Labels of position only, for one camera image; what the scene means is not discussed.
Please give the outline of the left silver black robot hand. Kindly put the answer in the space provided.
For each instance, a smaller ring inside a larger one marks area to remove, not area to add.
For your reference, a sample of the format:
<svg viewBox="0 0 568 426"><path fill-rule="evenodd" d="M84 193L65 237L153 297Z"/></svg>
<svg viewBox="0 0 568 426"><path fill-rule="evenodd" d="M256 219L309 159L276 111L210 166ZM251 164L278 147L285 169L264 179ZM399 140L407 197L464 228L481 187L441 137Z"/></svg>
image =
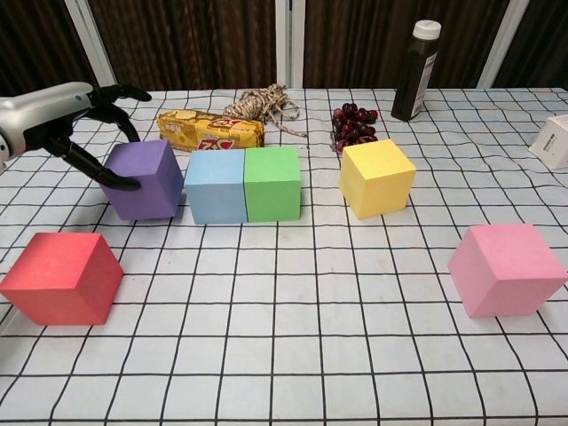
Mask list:
<svg viewBox="0 0 568 426"><path fill-rule="evenodd" d="M119 191L136 191L140 183L122 177L71 140L74 122L82 117L113 123L130 142L140 137L117 99L147 102L152 96L138 87L114 84L62 83L1 99L1 168L25 152L44 149L97 183Z"/></svg>

